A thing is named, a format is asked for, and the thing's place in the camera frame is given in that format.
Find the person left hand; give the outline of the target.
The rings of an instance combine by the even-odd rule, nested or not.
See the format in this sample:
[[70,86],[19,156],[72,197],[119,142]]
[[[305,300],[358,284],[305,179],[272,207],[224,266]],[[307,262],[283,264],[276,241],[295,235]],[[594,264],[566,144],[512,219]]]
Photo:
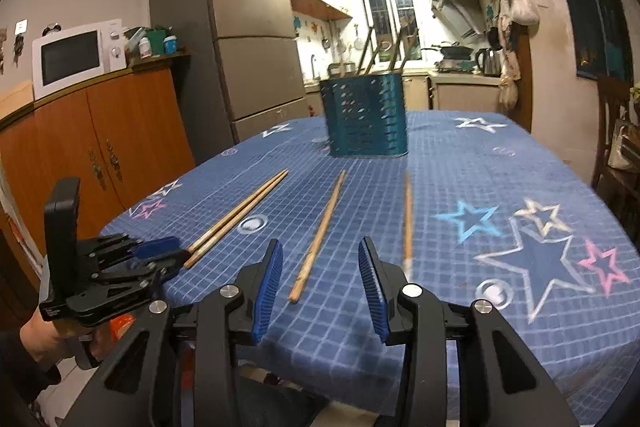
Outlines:
[[91,336],[89,349],[93,358],[103,360],[111,352],[113,343],[110,325],[107,323],[88,329],[69,319],[47,322],[37,308],[20,328],[23,347],[44,371],[73,356],[67,340],[85,335]]

